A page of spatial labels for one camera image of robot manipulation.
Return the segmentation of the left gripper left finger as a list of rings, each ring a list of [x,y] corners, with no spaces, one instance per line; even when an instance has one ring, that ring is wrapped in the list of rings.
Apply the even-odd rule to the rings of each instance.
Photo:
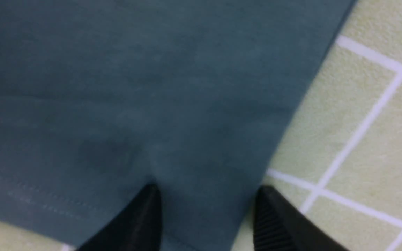
[[[77,251],[159,251],[162,199],[156,184],[147,184],[102,230]]]

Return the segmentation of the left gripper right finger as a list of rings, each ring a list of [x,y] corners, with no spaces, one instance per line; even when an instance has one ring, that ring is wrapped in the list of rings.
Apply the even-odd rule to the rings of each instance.
[[[255,251],[346,251],[300,213],[273,186],[263,185],[255,197]]]

